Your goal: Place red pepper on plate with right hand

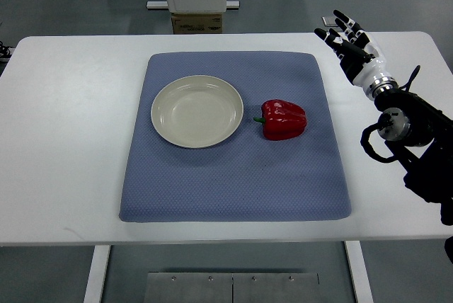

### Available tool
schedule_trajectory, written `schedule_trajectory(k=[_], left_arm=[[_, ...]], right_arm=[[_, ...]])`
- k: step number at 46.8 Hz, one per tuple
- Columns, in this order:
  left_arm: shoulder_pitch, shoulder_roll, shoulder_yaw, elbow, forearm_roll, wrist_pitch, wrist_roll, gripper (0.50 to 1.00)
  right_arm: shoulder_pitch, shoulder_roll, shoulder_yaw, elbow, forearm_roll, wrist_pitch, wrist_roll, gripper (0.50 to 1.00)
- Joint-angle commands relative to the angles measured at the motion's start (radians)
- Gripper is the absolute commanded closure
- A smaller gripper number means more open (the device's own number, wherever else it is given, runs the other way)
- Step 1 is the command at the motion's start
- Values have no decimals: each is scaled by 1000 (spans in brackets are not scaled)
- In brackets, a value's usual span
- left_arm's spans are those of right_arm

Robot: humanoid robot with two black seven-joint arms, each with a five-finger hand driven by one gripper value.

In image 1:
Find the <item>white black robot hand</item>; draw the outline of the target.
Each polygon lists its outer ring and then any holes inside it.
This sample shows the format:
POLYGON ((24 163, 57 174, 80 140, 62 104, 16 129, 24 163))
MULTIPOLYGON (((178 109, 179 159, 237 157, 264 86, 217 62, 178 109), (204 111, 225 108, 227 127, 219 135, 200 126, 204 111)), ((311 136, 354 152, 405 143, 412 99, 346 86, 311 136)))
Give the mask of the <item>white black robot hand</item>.
POLYGON ((348 81, 362 88, 370 100, 396 88, 398 84, 386 70, 386 58, 374 38, 341 11, 334 10, 333 15, 341 33, 332 28, 317 28, 314 33, 336 54, 348 81))

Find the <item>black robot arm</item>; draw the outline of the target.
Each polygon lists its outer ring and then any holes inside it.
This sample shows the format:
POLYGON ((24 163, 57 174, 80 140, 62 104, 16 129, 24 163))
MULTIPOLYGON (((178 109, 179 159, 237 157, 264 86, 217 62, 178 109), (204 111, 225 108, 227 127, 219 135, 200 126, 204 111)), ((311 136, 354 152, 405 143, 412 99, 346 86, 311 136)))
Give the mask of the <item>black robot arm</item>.
POLYGON ((419 71, 417 66, 403 86, 390 80, 377 84, 372 99, 382 114, 363 130, 360 144, 378 162, 399 162, 405 186, 424 201, 439 203, 441 222, 451 226, 452 120, 410 92, 419 71))

